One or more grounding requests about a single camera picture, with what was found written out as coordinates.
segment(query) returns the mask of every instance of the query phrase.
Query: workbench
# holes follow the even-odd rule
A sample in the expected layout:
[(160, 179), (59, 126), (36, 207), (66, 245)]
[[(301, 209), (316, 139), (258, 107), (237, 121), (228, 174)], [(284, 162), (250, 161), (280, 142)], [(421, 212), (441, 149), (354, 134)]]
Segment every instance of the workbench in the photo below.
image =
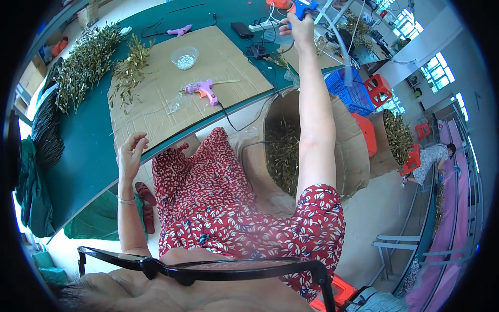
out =
[[(215, 22), (213, 13), (217, 13), (217, 27), (241, 51), (245, 52), (248, 42), (246, 39), (241, 39), (231, 29), (231, 23), (243, 22), (249, 25), (255, 19), (268, 17), (268, 9), (269, 6), (264, 0), (255, 0), (251, 4), (246, 1), (235, 1), (231, 2), (230, 5), (219, 0), (178, 0), (160, 4), (132, 15), (120, 21), (120, 25), (122, 27), (131, 26), (132, 33), (136, 34), (143, 42), (155, 38), (156, 43), (160, 43), (175, 36), (157, 35), (142, 39), (141, 31), (162, 17), (164, 19), (158, 27), (158, 32), (177, 29), (190, 23), (193, 24), (191, 30), (197, 30), (213, 25)], [(149, 29), (144, 35), (153, 33), (154, 31)], [(253, 41), (258, 40), (261, 34), (261, 31), (256, 32)], [(118, 44), (113, 58), (126, 58), (129, 51), (127, 41), (128, 38)], [(275, 43), (266, 43), (265, 45), (269, 51), (275, 51), (279, 48)], [(250, 61), (265, 73), (266, 79), (278, 89), (292, 85), (290, 81), (283, 78), (284, 69), (276, 68), (274, 75), (274, 70), (268, 69), (270, 64), (264, 60), (251, 59)], [(323, 69), (323, 73), (339, 68)], [(99, 85), (95, 85), (93, 91), (86, 94), (85, 101), (80, 105), (76, 115), (74, 115), (74, 110), (71, 110), (70, 116), (61, 116), (59, 129), (65, 149), (60, 161), (45, 176), (53, 207), (52, 225), (56, 232), (118, 180), (118, 166), (113, 147), (113, 130), (107, 100), (110, 83), (111, 73), (108, 72), (100, 80)], [(265, 96), (270, 96), (273, 92), (271, 90), (249, 98), (227, 108), (226, 112), (227, 114), (234, 113)], [(222, 118), (225, 118), (224, 113), (219, 111), (198, 123), (191, 124), (144, 153), (141, 158), (142, 163), (147, 162), (190, 134), (198, 132)]]

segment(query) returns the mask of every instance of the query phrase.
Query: blue plastic crate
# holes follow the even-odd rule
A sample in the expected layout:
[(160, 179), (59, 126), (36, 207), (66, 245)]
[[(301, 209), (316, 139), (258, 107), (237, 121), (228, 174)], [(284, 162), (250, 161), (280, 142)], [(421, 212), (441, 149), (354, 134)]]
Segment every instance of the blue plastic crate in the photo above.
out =
[(369, 99), (366, 87), (361, 83), (362, 80), (357, 70), (352, 67), (354, 81), (351, 87), (345, 86), (344, 76), (345, 69), (332, 72), (325, 81), (327, 90), (331, 94), (339, 96), (341, 101), (348, 106), (351, 113), (366, 116), (374, 112), (374, 106)]

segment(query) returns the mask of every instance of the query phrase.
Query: black adapter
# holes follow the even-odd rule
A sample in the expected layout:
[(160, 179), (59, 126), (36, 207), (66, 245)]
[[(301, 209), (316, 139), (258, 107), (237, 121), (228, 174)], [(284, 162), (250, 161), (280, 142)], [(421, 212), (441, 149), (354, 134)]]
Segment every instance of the black adapter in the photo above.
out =
[(249, 47), (249, 51), (251, 52), (251, 55), (255, 59), (263, 59), (264, 57), (269, 57), (270, 53), (268, 52), (267, 49), (262, 44), (253, 44), (252, 46)]

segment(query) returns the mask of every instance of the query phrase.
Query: bracelet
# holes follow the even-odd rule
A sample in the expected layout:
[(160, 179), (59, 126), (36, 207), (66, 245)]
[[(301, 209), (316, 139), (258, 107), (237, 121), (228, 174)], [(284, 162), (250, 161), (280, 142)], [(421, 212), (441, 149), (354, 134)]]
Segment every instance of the bracelet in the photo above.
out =
[(124, 199), (119, 198), (118, 195), (116, 195), (116, 198), (118, 199), (118, 202), (120, 202), (122, 204), (125, 204), (125, 205), (133, 205), (133, 204), (135, 204), (135, 198), (132, 199), (132, 200), (124, 200)]

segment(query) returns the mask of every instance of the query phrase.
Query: glue gun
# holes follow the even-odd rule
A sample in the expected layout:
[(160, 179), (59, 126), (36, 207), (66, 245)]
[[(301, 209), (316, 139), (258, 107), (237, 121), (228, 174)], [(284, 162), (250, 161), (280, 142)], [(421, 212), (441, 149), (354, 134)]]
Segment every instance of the glue gun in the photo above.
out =
[(218, 104), (218, 98), (212, 92), (212, 87), (213, 87), (213, 81), (208, 79), (207, 81), (200, 81), (186, 85), (185, 92), (186, 93), (199, 92), (201, 94), (201, 98), (208, 96), (208, 98), (210, 99), (210, 105), (216, 106)]
[(184, 28), (179, 28), (179, 29), (169, 29), (167, 31), (168, 34), (176, 34), (177, 37), (180, 37), (180, 36), (183, 36), (186, 32), (188, 32), (192, 27), (192, 24), (189, 24), (187, 26), (185, 26)]
[[(319, 4), (315, 1), (293, 0), (293, 5), (288, 12), (294, 13), (299, 20), (303, 20), (307, 11), (313, 11), (317, 9), (318, 6)], [(288, 23), (287, 26), (291, 29), (291, 23)]]

